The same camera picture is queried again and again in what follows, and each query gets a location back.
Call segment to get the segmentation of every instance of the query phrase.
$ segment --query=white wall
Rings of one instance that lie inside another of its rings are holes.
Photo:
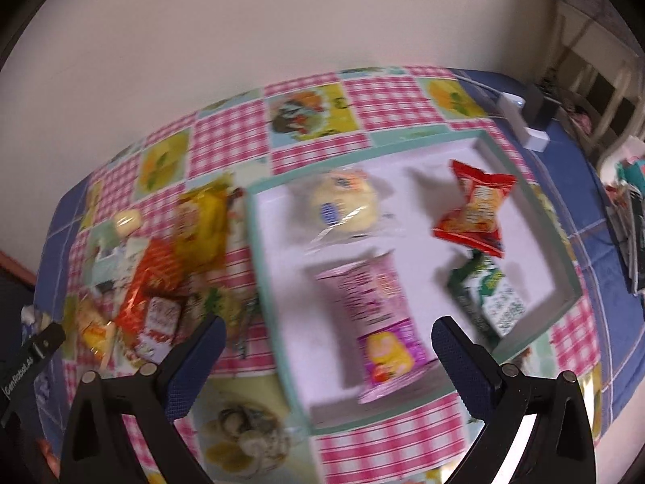
[[[551,0],[48,0],[0,71],[0,249],[36,270],[69,187],[132,141],[234,93],[370,64],[530,78],[553,7]]]

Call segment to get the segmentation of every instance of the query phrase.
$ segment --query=metal screw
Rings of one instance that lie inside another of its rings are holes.
[[[504,364],[502,366],[502,373],[504,373],[504,375],[506,375],[507,377],[517,377],[520,373],[520,370],[518,370],[517,367],[512,364]]]
[[[563,372],[562,373],[562,378],[564,378],[564,380],[566,380],[567,382],[571,382],[572,384],[578,380],[573,371],[565,371],[565,372]]]
[[[96,372],[88,371],[87,373],[83,374],[83,376],[81,377],[81,380],[86,384],[89,384],[90,382],[94,381],[95,378],[96,378]]]
[[[139,373],[141,373],[144,377],[149,377],[150,375],[154,374],[155,371],[157,371],[157,366],[154,365],[151,362],[148,362],[147,364],[144,364],[139,368]]]

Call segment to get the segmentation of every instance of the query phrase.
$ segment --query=table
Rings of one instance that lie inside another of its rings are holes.
[[[70,327],[76,293],[83,283],[86,250],[118,210],[141,210],[140,236],[168,237],[173,202],[188,189],[232,171],[235,185],[249,184],[348,151],[382,145],[401,136],[430,136],[449,130],[484,128],[515,162],[553,215],[570,249],[585,295],[523,355],[531,373],[553,376],[576,372],[593,412],[596,439],[611,424],[643,378],[640,302],[621,288],[620,262],[602,210],[602,195],[579,148],[562,128],[549,127],[543,154],[519,146],[499,117],[491,96],[456,80],[480,80],[522,95],[515,80],[494,73],[451,71],[442,67],[367,67],[268,85],[186,115],[126,148],[72,188],[60,201],[43,250],[35,303]],[[299,114],[289,116],[288,107]],[[159,153],[172,154],[172,172],[148,186],[146,169]],[[246,294],[254,288],[250,251],[244,237],[244,208],[231,208],[234,224],[225,271],[210,275]],[[109,298],[104,311],[110,311]],[[249,354],[225,352],[196,405],[175,425],[192,453],[212,476],[243,472],[242,460],[217,447],[209,424],[221,394],[243,396],[270,408],[297,436],[275,374],[275,363],[261,321],[250,330]],[[48,368],[39,394],[41,422],[59,452],[69,402],[82,373],[96,363],[78,340],[67,343]],[[128,373],[112,364],[112,373]],[[257,395],[262,401],[257,402]],[[136,423],[125,417],[142,466],[156,465]],[[349,432],[299,438],[285,463],[258,482],[331,484],[406,480],[443,482],[481,424],[472,422],[459,397],[451,394],[393,419]]]

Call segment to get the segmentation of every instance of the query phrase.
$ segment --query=purple snack package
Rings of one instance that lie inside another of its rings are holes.
[[[339,295],[362,353],[365,404],[417,381],[431,360],[418,340],[391,251],[316,276]]]

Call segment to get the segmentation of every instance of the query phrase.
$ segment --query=green snack package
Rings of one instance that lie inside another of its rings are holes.
[[[465,265],[453,269],[447,288],[491,348],[526,313],[508,279],[488,255],[473,253]]]

